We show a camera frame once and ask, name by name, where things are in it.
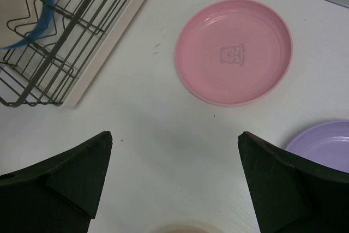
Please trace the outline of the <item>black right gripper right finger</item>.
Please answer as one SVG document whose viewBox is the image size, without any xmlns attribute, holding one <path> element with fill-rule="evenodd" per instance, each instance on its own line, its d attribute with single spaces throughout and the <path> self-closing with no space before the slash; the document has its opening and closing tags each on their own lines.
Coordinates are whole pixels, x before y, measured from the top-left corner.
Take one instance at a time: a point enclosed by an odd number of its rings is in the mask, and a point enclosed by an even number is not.
<svg viewBox="0 0 349 233">
<path fill-rule="evenodd" d="M 238 149 L 260 232 L 348 232 L 348 174 L 243 132 Z"/>
</svg>

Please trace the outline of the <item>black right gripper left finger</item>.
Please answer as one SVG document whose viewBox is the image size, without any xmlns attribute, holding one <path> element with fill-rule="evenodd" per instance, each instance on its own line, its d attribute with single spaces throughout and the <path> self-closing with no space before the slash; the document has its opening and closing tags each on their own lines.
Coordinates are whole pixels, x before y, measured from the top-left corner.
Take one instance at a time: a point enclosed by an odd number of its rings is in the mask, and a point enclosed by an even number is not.
<svg viewBox="0 0 349 233">
<path fill-rule="evenodd" d="M 87 232 L 112 151 L 104 131 L 82 144 L 1 175 L 1 232 Z"/>
</svg>

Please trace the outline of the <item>purple plastic plate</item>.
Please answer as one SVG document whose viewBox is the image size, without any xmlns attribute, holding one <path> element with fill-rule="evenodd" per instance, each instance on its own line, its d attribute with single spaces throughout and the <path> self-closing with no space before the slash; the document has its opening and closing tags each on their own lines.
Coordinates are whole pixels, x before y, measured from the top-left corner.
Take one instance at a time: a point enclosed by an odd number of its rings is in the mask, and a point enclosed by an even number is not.
<svg viewBox="0 0 349 233">
<path fill-rule="evenodd" d="M 311 127 L 295 137 L 286 150 L 328 168 L 348 172 L 348 120 Z"/>
</svg>

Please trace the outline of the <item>blue plastic plate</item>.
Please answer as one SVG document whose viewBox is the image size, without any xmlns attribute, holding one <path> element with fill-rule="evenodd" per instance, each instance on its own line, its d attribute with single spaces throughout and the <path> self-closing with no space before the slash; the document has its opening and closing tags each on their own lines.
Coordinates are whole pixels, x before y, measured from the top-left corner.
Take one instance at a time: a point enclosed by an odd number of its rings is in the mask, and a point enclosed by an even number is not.
<svg viewBox="0 0 349 233">
<path fill-rule="evenodd" d="M 7 49 L 2 50 L 8 50 L 8 49 L 14 49 L 20 46 L 27 45 L 30 41 L 34 41 L 38 39 L 44 31 L 49 27 L 49 24 L 52 20 L 53 16 L 53 5 L 55 4 L 55 0 L 34 0 L 33 4 L 42 4 L 42 11 L 40 13 L 40 17 L 38 18 L 38 23 L 34 30 L 31 33 L 25 33 L 22 37 L 23 39 L 18 42 L 17 44 L 14 44 Z"/>
</svg>

